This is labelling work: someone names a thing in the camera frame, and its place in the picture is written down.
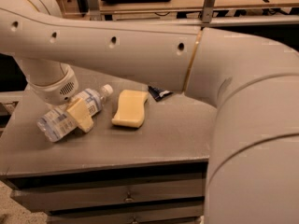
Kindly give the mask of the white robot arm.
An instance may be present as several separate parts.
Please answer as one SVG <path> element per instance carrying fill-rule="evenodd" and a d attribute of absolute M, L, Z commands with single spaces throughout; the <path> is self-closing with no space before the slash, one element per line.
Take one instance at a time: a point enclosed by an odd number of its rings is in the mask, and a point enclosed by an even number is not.
<path fill-rule="evenodd" d="M 68 20 L 0 0 L 0 52 L 68 63 L 213 105 L 205 224 L 299 224 L 299 53 L 213 28 Z"/>

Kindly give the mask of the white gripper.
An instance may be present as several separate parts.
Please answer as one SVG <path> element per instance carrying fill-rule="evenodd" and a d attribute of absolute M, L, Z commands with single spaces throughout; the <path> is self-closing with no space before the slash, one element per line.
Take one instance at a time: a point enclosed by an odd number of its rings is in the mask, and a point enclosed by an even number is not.
<path fill-rule="evenodd" d="M 66 75 L 61 80 L 46 86 L 31 83 L 30 87 L 45 103 L 50 105 L 63 105 L 76 94 L 78 90 L 78 80 L 73 69 L 67 66 Z M 70 103 L 66 112 L 83 132 L 88 133 L 92 129 L 93 119 L 82 98 L 77 98 Z"/>

